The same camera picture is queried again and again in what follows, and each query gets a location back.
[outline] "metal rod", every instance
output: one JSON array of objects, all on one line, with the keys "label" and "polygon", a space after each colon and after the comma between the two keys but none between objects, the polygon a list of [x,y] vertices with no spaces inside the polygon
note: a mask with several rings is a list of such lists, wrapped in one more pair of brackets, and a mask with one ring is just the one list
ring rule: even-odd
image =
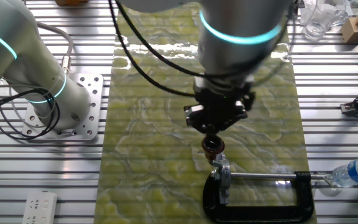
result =
[{"label": "metal rod", "polygon": [[212,161],[212,160],[208,160],[209,164],[211,164],[212,166],[218,167],[218,168],[222,168],[223,165],[216,162],[216,161]]},{"label": "metal rod", "polygon": [[[313,180],[323,180],[327,175],[311,174]],[[233,178],[245,179],[273,179],[273,180],[295,180],[296,174],[248,174],[248,173],[231,173]]]}]

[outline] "clear glass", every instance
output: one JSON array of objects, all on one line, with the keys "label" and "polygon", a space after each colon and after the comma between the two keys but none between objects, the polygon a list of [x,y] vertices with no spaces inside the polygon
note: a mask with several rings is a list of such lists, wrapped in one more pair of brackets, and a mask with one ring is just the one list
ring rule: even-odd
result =
[{"label": "clear glass", "polygon": [[313,14],[303,28],[305,36],[319,40],[346,11],[344,0],[317,0]]},{"label": "clear glass", "polygon": [[348,13],[343,12],[331,26],[341,26],[347,21],[347,18],[349,18]]}]

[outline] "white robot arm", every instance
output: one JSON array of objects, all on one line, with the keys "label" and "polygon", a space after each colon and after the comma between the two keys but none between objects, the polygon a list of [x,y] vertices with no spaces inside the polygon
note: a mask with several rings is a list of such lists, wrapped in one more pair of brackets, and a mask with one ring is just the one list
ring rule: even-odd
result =
[{"label": "white robot arm", "polygon": [[[60,107],[57,130],[81,122],[90,110],[90,96],[65,74],[55,57],[41,41],[32,13],[20,0],[0,0],[0,79],[45,88]],[[22,93],[31,88],[14,87]],[[26,95],[36,114],[45,117],[50,107],[42,95]],[[44,124],[48,118],[40,119]]]}]

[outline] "cable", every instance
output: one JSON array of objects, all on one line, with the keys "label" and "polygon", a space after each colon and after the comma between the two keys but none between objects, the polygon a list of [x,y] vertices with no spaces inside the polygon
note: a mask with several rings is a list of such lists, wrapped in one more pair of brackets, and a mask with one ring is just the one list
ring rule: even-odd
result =
[{"label": "cable", "polygon": [[24,91],[22,93],[19,93],[19,94],[16,94],[16,95],[12,96],[12,97],[7,97],[7,98],[4,98],[4,99],[1,99],[0,100],[0,106],[10,102],[11,100],[17,99],[19,97],[22,97],[22,96],[30,94],[30,93],[37,93],[37,90]]},{"label": "cable", "polygon": [[52,113],[53,113],[54,109],[56,108],[56,105],[57,105],[56,100],[54,100],[54,101],[53,101],[53,106],[52,106],[52,109],[50,109],[49,114],[45,115],[44,117],[37,115],[37,116],[38,116],[38,118],[41,118],[41,119],[47,119],[49,116],[51,116],[51,115],[52,115]]},{"label": "cable", "polygon": [[[109,0],[109,4],[110,4],[110,10],[111,10],[111,14],[112,17],[115,17],[113,11],[112,11],[112,4],[111,4],[111,0]],[[260,56],[258,56],[254,61],[252,62],[247,62],[245,64],[242,65],[241,68],[239,68],[237,71],[235,72],[230,72],[227,74],[221,74],[221,75],[212,75],[212,74],[200,74],[200,73],[196,73],[196,72],[192,72],[190,70],[187,70],[169,60],[167,60],[163,55],[159,54],[156,50],[153,49],[152,46],[150,46],[150,44],[142,37],[142,35],[139,33],[139,31],[136,29],[136,27],[134,26],[134,24],[132,23],[131,19],[128,17],[128,15],[126,14],[124,8],[122,7],[121,3],[119,1],[116,1],[116,4],[118,6],[118,9],[120,11],[120,13],[122,14],[123,18],[125,19],[125,21],[128,23],[129,27],[131,28],[131,30],[133,31],[133,33],[137,36],[137,38],[142,42],[142,44],[145,45],[145,47],[154,55],[156,56],[158,59],[160,59],[163,63],[167,64],[168,66],[175,68],[185,74],[191,75],[191,76],[196,76],[196,77],[203,77],[203,78],[228,78],[228,77],[235,77],[238,75],[241,75],[241,73],[247,71],[247,70],[254,70],[258,65],[259,62],[261,62],[265,57],[266,54],[262,54]],[[280,43],[280,41],[282,41],[285,32],[287,30],[287,24],[288,24],[289,19],[287,19],[287,22],[285,23],[282,31],[280,32],[280,36],[277,39],[276,43],[275,43],[275,47],[277,46],[277,44]]]},{"label": "cable", "polygon": [[[12,96],[12,88],[11,88],[11,87],[9,88],[9,96]],[[24,124],[26,124],[27,126],[30,126],[30,127],[32,127],[32,128],[44,128],[44,127],[45,127],[45,125],[35,126],[35,125],[33,125],[33,124],[30,124],[30,123],[26,122],[25,119],[22,118],[22,116],[20,115],[20,113],[17,111],[16,106],[15,106],[15,103],[14,103],[13,100],[11,101],[11,105],[12,105],[13,111],[15,111],[15,114],[17,115],[17,117],[19,118],[19,120],[21,120],[21,121],[22,121]]]},{"label": "cable", "polygon": [[167,91],[169,93],[172,93],[172,94],[176,94],[176,95],[180,95],[180,96],[188,96],[188,97],[194,97],[195,95],[194,94],[191,94],[191,93],[184,93],[184,92],[180,92],[180,91],[177,91],[177,90],[173,90],[169,87],[166,87],[164,85],[161,85],[159,84],[158,82],[156,82],[154,79],[152,79],[150,76],[148,76],[139,66],[138,64],[136,63],[136,61],[132,58],[132,55],[129,53],[127,47],[125,46],[125,43],[124,43],[124,39],[122,38],[121,36],[121,31],[119,30],[119,26],[118,26],[118,23],[117,23],[117,20],[116,20],[116,15],[114,14],[114,11],[113,11],[113,7],[112,7],[112,2],[111,0],[109,0],[109,6],[110,6],[110,13],[112,15],[112,21],[114,23],[114,28],[116,29],[116,34],[118,36],[118,39],[122,45],[122,48],[124,49],[125,51],[125,54],[128,56],[128,59],[131,61],[131,63],[133,64],[133,66],[135,67],[135,69],[137,70],[137,72],[139,72],[139,74],[141,74],[148,82],[150,82],[153,86],[156,86],[157,88],[161,89],[161,90],[164,90],[164,91]]},{"label": "cable", "polygon": [[41,29],[49,30],[51,32],[60,34],[64,38],[66,38],[66,40],[68,41],[68,49],[67,49],[66,56],[69,56],[69,57],[71,56],[71,52],[73,51],[74,43],[73,43],[73,39],[70,37],[70,35],[68,35],[66,32],[62,31],[61,29],[58,29],[54,26],[46,25],[41,22],[37,22],[37,25]]},{"label": "cable", "polygon": [[[58,79],[57,78],[55,78],[55,83],[52,85],[52,87],[50,87],[50,89],[52,90],[53,88],[55,88],[55,86],[56,86],[56,84],[58,83]],[[27,86],[27,87],[31,87],[31,88],[39,88],[39,87],[37,87],[37,86],[32,86],[32,85],[26,85],[26,84],[23,84],[23,86]],[[48,92],[46,93],[46,94],[44,94],[43,96],[47,96],[48,94],[50,94],[51,93],[51,91],[50,90],[47,90]],[[9,88],[9,96],[12,96],[12,87],[10,87]],[[45,117],[41,117],[41,116],[38,116],[39,118],[42,118],[42,119],[46,119],[46,118],[48,118],[49,116],[50,116],[50,114],[52,113],[52,111],[55,109],[55,100],[53,101],[54,103],[53,103],[53,109],[51,110],[51,112],[48,114],[48,115],[46,115]],[[11,101],[11,104],[12,104],[12,107],[13,107],[13,110],[15,111],[15,113],[16,113],[16,115],[19,117],[19,119],[21,120],[21,121],[23,121],[25,124],[27,124],[28,126],[32,126],[33,128],[42,128],[43,126],[38,126],[38,127],[36,127],[36,126],[34,126],[34,125],[32,125],[32,124],[29,124],[29,123],[27,123],[22,117],[21,117],[21,115],[19,114],[19,112],[17,112],[17,110],[16,110],[16,107],[15,107],[15,105],[14,105],[14,103],[13,103],[13,100]]]},{"label": "cable", "polygon": [[[292,40],[291,40],[291,43],[290,43],[290,49],[288,50],[288,54],[289,56],[291,56],[292,54],[292,49],[293,49],[293,46],[295,44],[295,20],[292,20],[292,27],[293,27],[293,30],[294,30],[294,35],[292,37]],[[258,86],[261,86],[262,84],[264,84],[265,82],[269,81],[273,76],[275,76],[278,71],[280,71],[283,66],[285,65],[285,62],[282,60],[280,62],[280,64],[278,64],[274,69],[273,71],[271,71],[265,78],[259,80],[258,82],[255,82],[252,86],[253,87],[258,87]]]},{"label": "cable", "polygon": [[[44,94],[44,93],[45,93],[45,92],[43,92],[43,90],[41,90],[41,89],[36,89],[36,90],[34,90],[34,91],[38,92],[39,94]],[[52,103],[51,103],[50,101],[51,101],[51,99],[52,99],[53,101],[55,101],[54,97],[53,97],[52,95],[49,95],[49,96],[45,96],[45,99],[48,101],[49,107],[52,109]],[[7,124],[8,124],[17,134],[20,134],[21,136],[23,136],[23,137],[25,137],[25,138],[15,137],[15,136],[13,136],[13,135],[7,133],[5,130],[3,130],[3,128],[1,127],[1,125],[0,125],[0,130],[2,131],[2,133],[4,133],[5,135],[7,135],[7,136],[9,136],[10,138],[13,138],[13,139],[15,139],[15,140],[26,140],[26,141],[28,141],[28,140],[32,140],[32,139],[41,137],[41,136],[43,136],[43,135],[49,133],[51,130],[53,130],[53,129],[56,127],[56,125],[58,124],[58,122],[59,122],[59,120],[60,120],[60,108],[59,108],[59,106],[58,106],[57,104],[56,104],[56,108],[57,108],[57,119],[56,119],[56,122],[53,124],[53,126],[51,126],[52,121],[53,121],[53,114],[52,114],[52,116],[51,116],[51,118],[50,118],[50,121],[49,121],[47,127],[46,127],[40,134],[38,134],[38,135],[36,135],[36,136],[29,136],[29,135],[23,134],[23,133],[21,133],[20,131],[18,131],[18,130],[7,120],[5,114],[3,113],[2,109],[0,108],[2,117],[5,119],[5,122],[7,122]]]},{"label": "cable", "polygon": [[[44,94],[43,96],[47,96],[49,93],[50,93],[50,90],[48,90],[47,88],[44,88],[44,87],[41,87],[41,86],[33,86],[33,85],[28,85],[26,83],[21,83],[21,82],[17,82],[17,81],[12,81],[12,80],[9,80],[5,77],[3,77],[3,79],[5,79],[6,81],[8,82],[11,82],[11,83],[16,83],[16,84],[8,84],[8,85],[0,85],[0,88],[2,87],[29,87],[29,88],[33,88],[33,89],[37,89],[37,88],[40,88],[40,89],[44,89],[46,90],[46,94]],[[58,79],[55,80],[55,83],[52,85],[52,87],[50,88],[51,90],[53,88],[55,88],[55,85],[57,84],[57,81]]]}]

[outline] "white device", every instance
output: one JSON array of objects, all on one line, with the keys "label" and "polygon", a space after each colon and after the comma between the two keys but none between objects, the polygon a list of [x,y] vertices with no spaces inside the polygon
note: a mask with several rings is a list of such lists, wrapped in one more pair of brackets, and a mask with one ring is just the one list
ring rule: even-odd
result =
[{"label": "white device", "polygon": [[22,224],[53,224],[57,195],[51,192],[32,192],[27,197]]}]

